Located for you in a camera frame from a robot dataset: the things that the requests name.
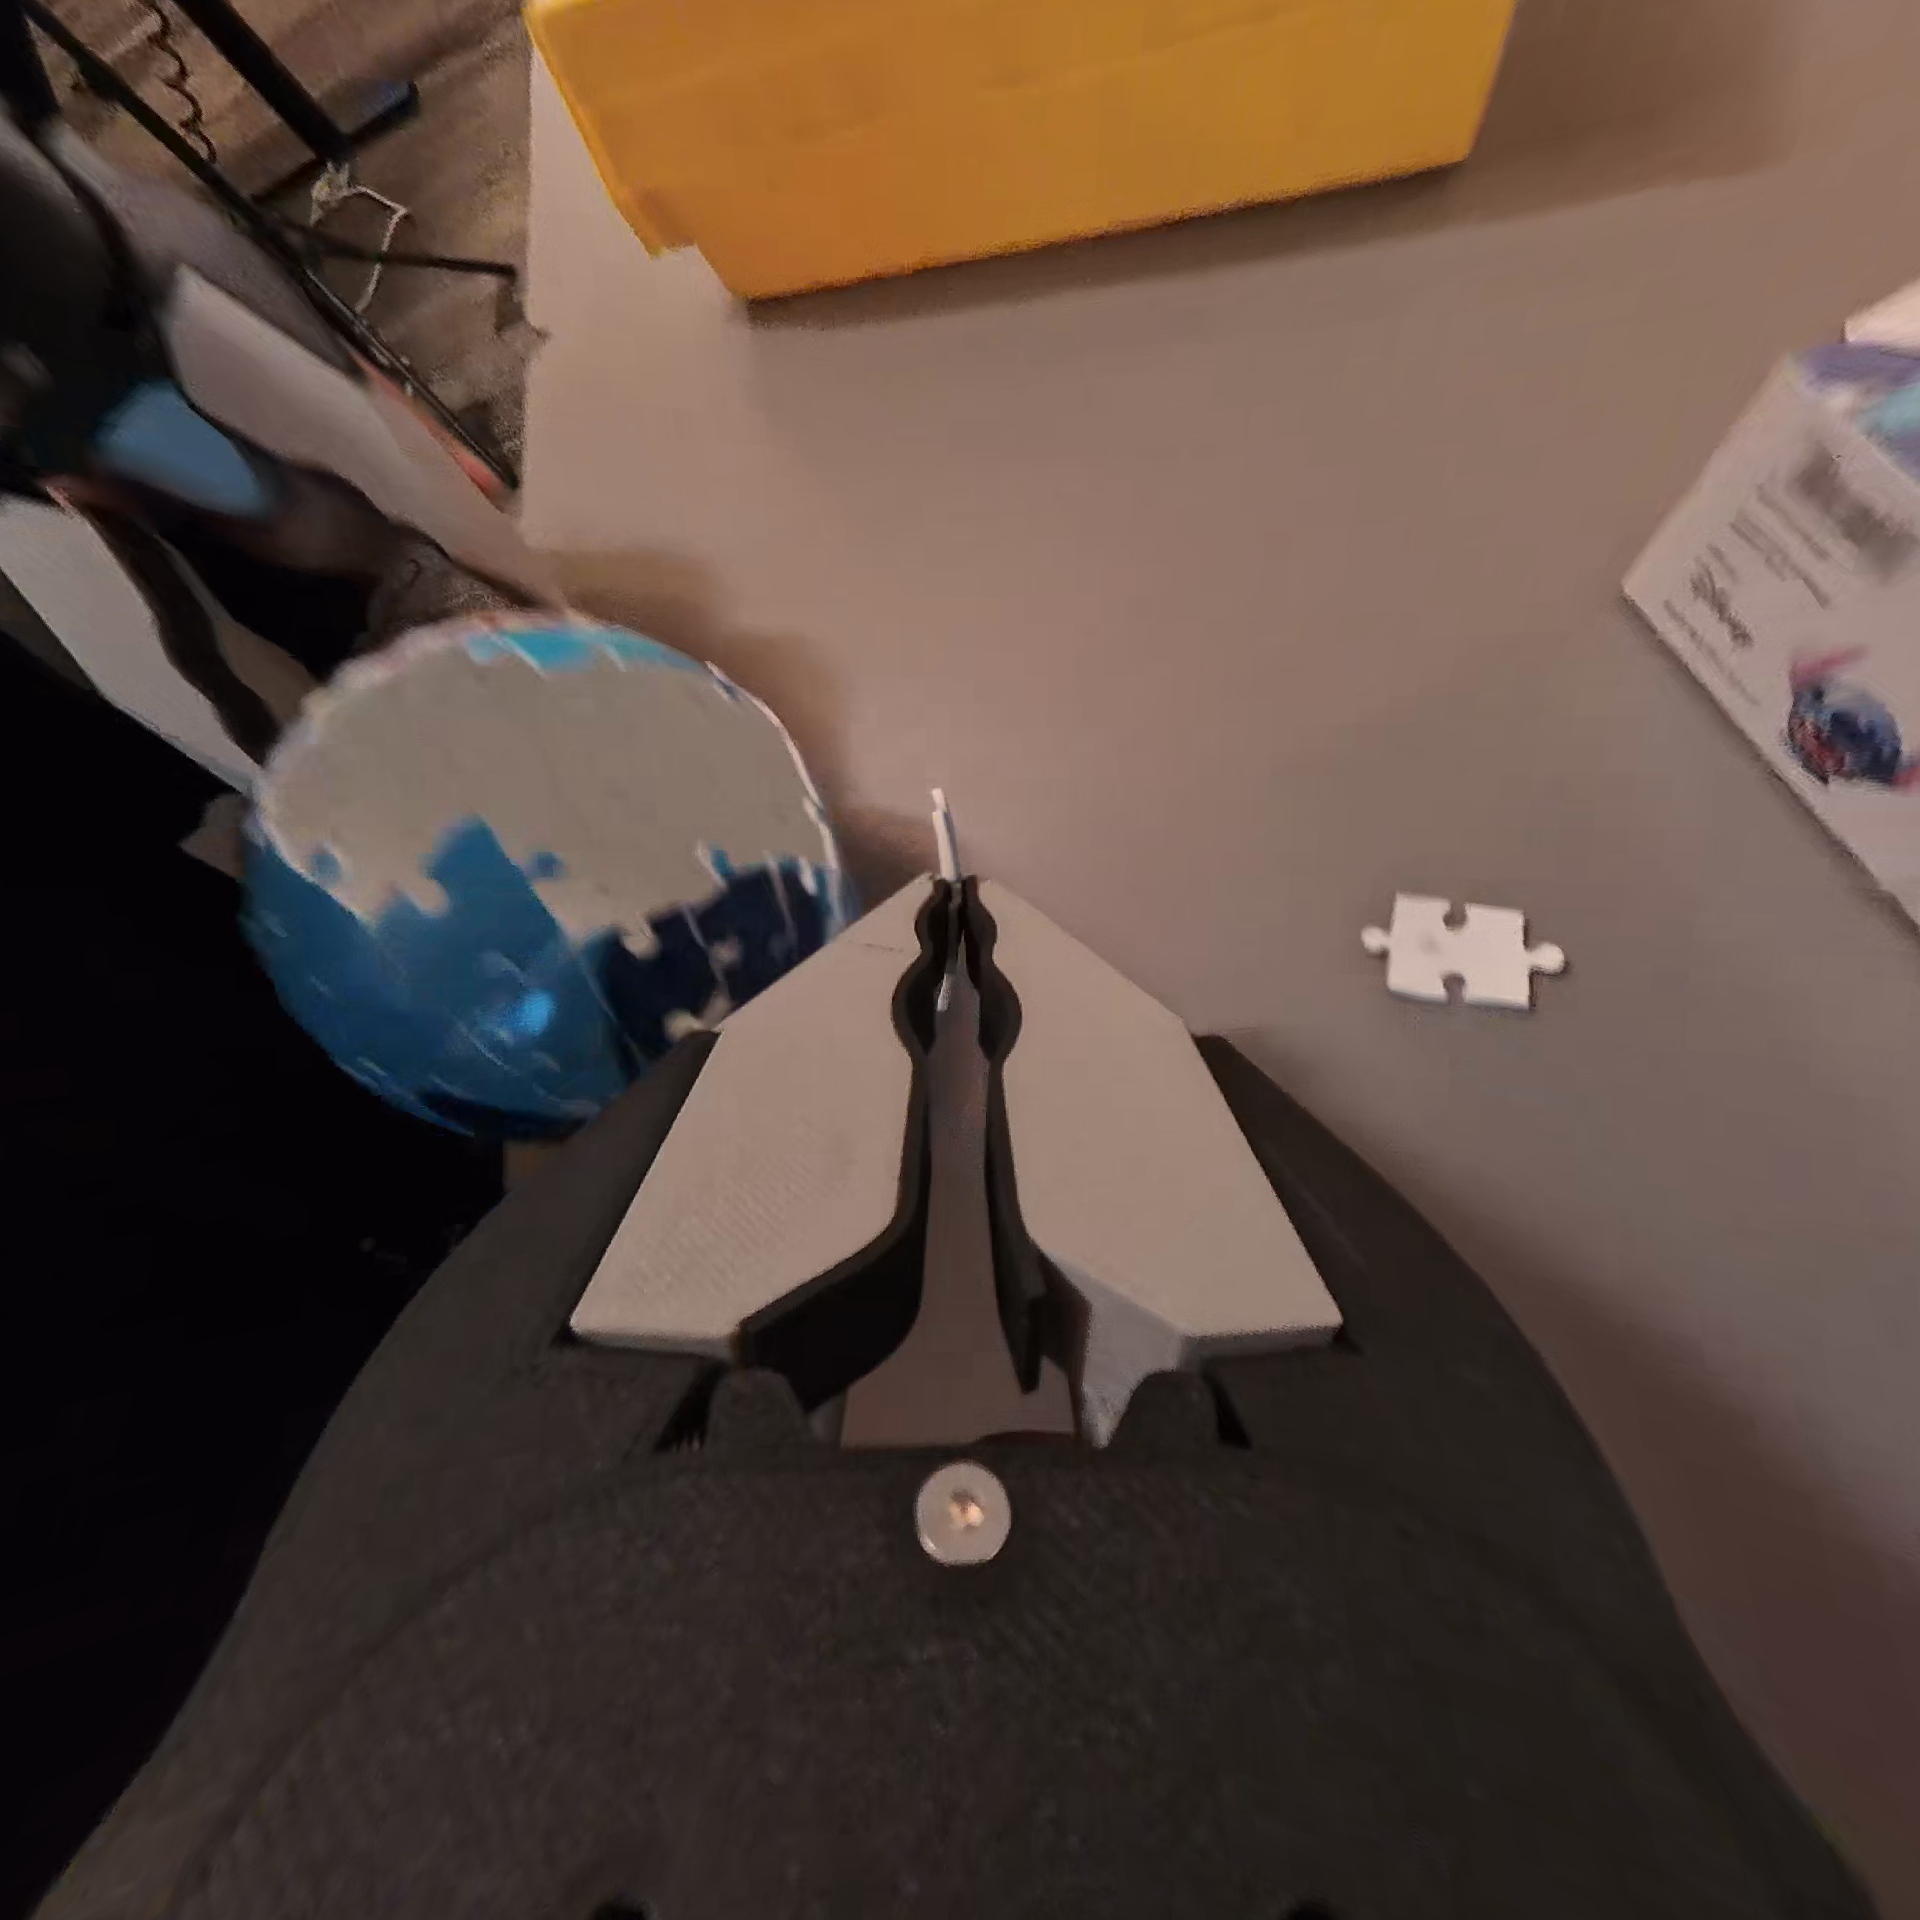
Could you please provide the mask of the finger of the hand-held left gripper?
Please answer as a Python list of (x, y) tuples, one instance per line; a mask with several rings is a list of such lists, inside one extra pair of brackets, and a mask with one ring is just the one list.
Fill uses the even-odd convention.
[(253, 789), (256, 759), (232, 743), (209, 696), (169, 659), (149, 597), (87, 518), (49, 502), (5, 499), (1, 572), (110, 707), (232, 791)]
[(435, 436), (383, 381), (176, 270), (160, 335), (184, 395), (283, 464), (329, 476), (379, 512), (435, 512), (449, 476)]

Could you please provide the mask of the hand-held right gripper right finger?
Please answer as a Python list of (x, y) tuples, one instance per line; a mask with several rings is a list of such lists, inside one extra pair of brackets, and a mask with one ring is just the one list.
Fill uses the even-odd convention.
[(1188, 1027), (995, 880), (965, 892), (1015, 1372), (1104, 1448), (1139, 1386), (1323, 1348), (1342, 1311)]

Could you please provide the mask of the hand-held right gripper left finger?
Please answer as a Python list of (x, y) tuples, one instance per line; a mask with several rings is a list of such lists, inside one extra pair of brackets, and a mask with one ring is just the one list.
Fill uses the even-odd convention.
[(949, 883), (921, 876), (729, 1015), (569, 1316), (597, 1348), (777, 1373), (805, 1410), (921, 1310)]

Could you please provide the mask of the white puzzle piece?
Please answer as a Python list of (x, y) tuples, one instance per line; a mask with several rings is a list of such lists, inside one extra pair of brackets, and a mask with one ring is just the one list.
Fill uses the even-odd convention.
[(943, 975), (934, 999), (934, 1021), (941, 1021), (953, 1003), (953, 981), (961, 960), (965, 936), (965, 874), (957, 853), (957, 836), (953, 808), (939, 787), (928, 791), (928, 814), (933, 828), (933, 845), (936, 858), (939, 880), (943, 884), (947, 932), (943, 932)]
[(1532, 1011), (1535, 981), (1568, 971), (1565, 950), (1535, 939), (1523, 910), (1438, 895), (1396, 894), (1388, 922), (1359, 930), (1359, 949), (1382, 962), (1393, 996), (1488, 1013)]

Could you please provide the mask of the blue puzzle ball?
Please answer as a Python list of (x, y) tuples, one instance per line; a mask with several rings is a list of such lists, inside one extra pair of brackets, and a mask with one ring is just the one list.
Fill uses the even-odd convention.
[(824, 799), (720, 668), (583, 614), (344, 666), (261, 768), (244, 932), (397, 1111), (560, 1140), (857, 916)]

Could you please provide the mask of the printed cardboard puzzle box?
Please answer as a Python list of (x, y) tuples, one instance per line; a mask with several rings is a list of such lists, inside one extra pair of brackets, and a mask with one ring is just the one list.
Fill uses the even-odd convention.
[(1769, 375), (1622, 598), (1917, 923), (1917, 286)]

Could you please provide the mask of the yellow plastic bin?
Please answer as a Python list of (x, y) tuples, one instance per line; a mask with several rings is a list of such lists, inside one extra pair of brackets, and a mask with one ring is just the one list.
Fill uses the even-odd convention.
[(1447, 170), (1510, 3), (542, 3), (613, 205), (743, 301)]

